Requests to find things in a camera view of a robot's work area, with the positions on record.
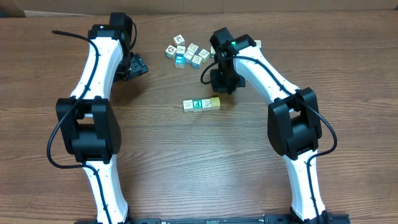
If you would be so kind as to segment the yellow block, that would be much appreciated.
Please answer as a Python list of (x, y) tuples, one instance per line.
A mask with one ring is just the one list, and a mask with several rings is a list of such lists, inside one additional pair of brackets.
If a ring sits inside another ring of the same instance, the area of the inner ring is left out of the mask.
[(220, 109), (221, 103), (220, 103), (220, 98), (218, 96), (210, 98), (210, 101), (211, 101), (212, 110)]

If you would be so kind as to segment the white block red side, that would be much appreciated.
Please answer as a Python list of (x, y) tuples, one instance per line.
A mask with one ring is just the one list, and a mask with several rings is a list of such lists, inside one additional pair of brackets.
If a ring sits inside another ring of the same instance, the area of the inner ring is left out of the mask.
[(212, 105), (211, 105), (211, 100), (210, 99), (203, 99), (201, 101), (202, 104), (202, 110), (203, 111), (208, 111), (212, 109)]

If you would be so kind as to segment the white block green side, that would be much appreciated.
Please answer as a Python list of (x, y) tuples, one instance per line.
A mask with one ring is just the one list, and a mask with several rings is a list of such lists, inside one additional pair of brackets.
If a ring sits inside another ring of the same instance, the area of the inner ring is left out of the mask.
[(198, 112), (198, 111), (202, 111), (202, 110), (203, 110), (203, 106), (202, 106), (201, 100), (193, 100), (193, 111)]

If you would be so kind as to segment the white block butterfly picture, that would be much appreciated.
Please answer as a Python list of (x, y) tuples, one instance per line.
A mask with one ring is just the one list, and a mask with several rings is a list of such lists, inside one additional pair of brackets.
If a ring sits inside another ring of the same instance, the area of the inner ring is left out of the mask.
[(184, 110), (184, 112), (193, 111), (193, 100), (184, 100), (183, 101), (183, 110)]

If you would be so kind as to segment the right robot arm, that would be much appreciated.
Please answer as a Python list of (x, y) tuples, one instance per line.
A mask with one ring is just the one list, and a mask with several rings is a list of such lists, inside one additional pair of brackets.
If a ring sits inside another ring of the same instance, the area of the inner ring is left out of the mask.
[(290, 223), (345, 223), (349, 219), (327, 212), (317, 177), (318, 141), (325, 125), (337, 139), (330, 123), (319, 113), (311, 88), (300, 89), (284, 78), (265, 58), (247, 34), (233, 38), (227, 28), (210, 37), (214, 64), (206, 70), (214, 92), (232, 94), (249, 82), (268, 107), (267, 135), (272, 148), (284, 158), (292, 189)]

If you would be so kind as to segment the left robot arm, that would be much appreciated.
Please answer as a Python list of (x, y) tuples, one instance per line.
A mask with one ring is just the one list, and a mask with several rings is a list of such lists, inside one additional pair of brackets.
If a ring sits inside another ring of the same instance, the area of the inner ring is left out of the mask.
[(83, 169), (91, 185), (97, 208), (94, 223), (131, 223), (130, 209), (121, 190), (117, 154), (121, 148), (121, 129), (111, 107), (114, 82), (128, 81), (147, 73), (140, 55), (132, 52), (137, 27), (124, 12), (113, 12), (108, 24), (95, 24), (86, 37), (88, 58), (80, 81), (68, 98), (56, 104), (58, 123), (47, 143), (51, 146), (61, 132), (67, 152), (75, 156), (75, 169)]

